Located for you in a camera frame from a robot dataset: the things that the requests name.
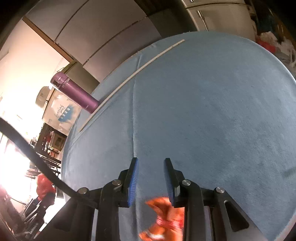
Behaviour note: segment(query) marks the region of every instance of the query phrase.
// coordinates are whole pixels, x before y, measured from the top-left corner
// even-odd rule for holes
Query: black cable
[[[77,201],[97,208],[97,203],[75,192],[66,183],[60,180],[42,160],[42,158],[34,151],[34,149],[26,142],[26,140],[5,120],[0,117],[0,132],[9,138],[38,168],[39,170],[59,189]]]

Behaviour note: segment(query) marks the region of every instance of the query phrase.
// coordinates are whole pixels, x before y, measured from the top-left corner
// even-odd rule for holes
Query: wooden trim
[[[30,19],[26,16],[22,19],[31,29],[33,29],[46,43],[53,47],[61,56],[63,56],[68,62],[74,60],[69,54],[67,54],[59,45],[52,41],[40,28],[38,28]]]

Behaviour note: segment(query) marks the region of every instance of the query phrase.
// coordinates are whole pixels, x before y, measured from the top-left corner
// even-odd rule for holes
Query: metal bolt head
[[[88,191],[89,191],[89,189],[88,188],[85,188],[85,187],[78,189],[78,193],[80,193],[80,194],[86,194]]]
[[[221,188],[221,187],[216,187],[216,192],[218,192],[218,193],[224,193],[225,192],[225,189],[224,188]]]
[[[191,182],[190,182],[189,180],[187,180],[187,179],[184,179],[184,180],[182,181],[182,184],[183,184],[184,186],[189,186],[189,185],[191,184]]]
[[[114,186],[118,186],[118,185],[121,184],[121,181],[118,180],[118,179],[115,179],[115,180],[112,181],[112,184],[113,184]]]

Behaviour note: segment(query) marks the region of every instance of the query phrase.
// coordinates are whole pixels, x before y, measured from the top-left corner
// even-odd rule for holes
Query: cabinet handle
[[[205,21],[205,17],[203,16],[202,12],[200,10],[197,10],[198,16],[201,18],[202,22],[204,23],[205,29],[209,31],[209,28],[207,26],[207,22]]]

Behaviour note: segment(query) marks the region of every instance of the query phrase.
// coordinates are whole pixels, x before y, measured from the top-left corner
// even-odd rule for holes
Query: white stick
[[[83,130],[83,128],[85,127],[85,125],[89,122],[89,120],[98,112],[99,109],[101,109],[101,107],[117,92],[121,89],[122,86],[124,86],[131,78],[133,78],[137,73],[139,73],[142,69],[144,69],[147,65],[151,64],[154,60],[156,60],[158,57],[160,57],[161,55],[163,55],[164,53],[168,52],[169,50],[171,50],[172,48],[176,47],[178,44],[184,42],[185,40],[182,39],[181,41],[175,43],[174,45],[168,47],[166,50],[162,51],[161,53],[159,53],[158,55],[156,55],[153,59],[149,60],[146,64],[144,64],[141,68],[139,68],[138,70],[136,70],[130,77],[128,77],[125,81],[123,81],[99,106],[98,108],[96,108],[96,110],[87,118],[87,120],[85,121],[85,123],[81,126],[80,131]]]

